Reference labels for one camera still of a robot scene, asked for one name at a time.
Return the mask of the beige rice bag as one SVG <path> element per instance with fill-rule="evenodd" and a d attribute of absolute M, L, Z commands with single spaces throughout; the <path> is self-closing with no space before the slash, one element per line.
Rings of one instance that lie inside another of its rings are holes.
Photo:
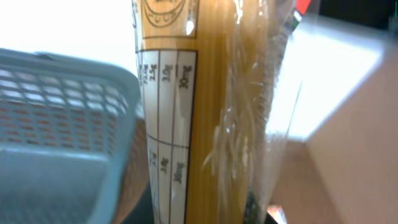
<path fill-rule="evenodd" d="M 307 14 L 283 72 L 303 83 L 271 202 L 288 223 L 396 223 L 397 41 Z"/>

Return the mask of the orange spaghetti packet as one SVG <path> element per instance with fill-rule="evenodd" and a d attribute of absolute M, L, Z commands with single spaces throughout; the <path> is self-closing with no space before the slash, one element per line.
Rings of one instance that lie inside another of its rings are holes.
<path fill-rule="evenodd" d="M 136 0 L 155 223 L 266 223 L 299 79 L 298 0 Z"/>

